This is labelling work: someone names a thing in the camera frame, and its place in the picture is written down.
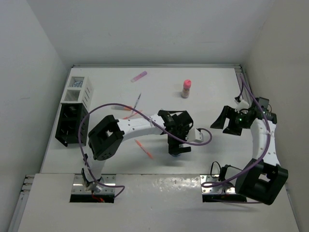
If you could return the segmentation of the pink cap glue bottle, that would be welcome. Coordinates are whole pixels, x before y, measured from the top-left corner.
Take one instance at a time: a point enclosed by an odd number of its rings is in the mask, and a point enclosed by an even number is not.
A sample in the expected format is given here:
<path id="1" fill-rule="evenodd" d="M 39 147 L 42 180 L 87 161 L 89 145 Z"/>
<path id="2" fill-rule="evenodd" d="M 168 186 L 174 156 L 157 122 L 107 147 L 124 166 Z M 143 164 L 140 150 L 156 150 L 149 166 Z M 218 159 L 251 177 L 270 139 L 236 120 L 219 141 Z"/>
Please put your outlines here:
<path id="1" fill-rule="evenodd" d="M 183 82 L 183 89 L 182 89 L 182 92 L 181 92 L 181 96 L 183 98 L 189 97 L 191 84 L 192 84 L 192 82 L 189 79 L 187 79 Z"/>

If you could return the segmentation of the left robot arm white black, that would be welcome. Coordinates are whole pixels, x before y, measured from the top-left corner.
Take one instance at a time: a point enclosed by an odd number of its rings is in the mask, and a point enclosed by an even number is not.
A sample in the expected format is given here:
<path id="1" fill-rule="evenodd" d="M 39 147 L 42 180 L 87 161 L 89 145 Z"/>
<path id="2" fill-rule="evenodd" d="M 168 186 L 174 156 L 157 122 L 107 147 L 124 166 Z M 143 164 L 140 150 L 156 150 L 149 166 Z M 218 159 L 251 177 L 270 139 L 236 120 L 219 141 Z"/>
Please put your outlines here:
<path id="1" fill-rule="evenodd" d="M 86 154 L 82 176 L 87 191 L 99 192 L 104 183 L 101 172 L 105 161 L 116 154 L 120 144 L 129 139 L 146 135 L 162 135 L 169 132 L 168 153 L 177 156 L 190 152 L 182 147 L 193 127 L 193 119 L 187 111 L 160 110 L 157 114 L 136 119 L 104 117 L 88 134 L 89 154 Z"/>

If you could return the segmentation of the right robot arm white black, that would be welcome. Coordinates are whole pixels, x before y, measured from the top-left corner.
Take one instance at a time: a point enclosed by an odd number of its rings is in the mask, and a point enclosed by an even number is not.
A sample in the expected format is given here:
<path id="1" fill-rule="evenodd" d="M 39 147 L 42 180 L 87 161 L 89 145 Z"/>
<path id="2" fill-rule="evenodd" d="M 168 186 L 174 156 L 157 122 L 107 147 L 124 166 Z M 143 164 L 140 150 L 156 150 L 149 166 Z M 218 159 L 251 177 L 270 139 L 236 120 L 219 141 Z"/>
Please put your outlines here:
<path id="1" fill-rule="evenodd" d="M 249 129 L 253 138 L 253 156 L 239 173 L 235 192 L 244 197 L 271 205 L 288 179 L 288 170 L 282 168 L 275 147 L 277 115 L 269 109 L 269 100 L 255 98 L 252 104 L 237 100 L 237 107 L 224 106 L 212 129 L 240 136 Z"/>

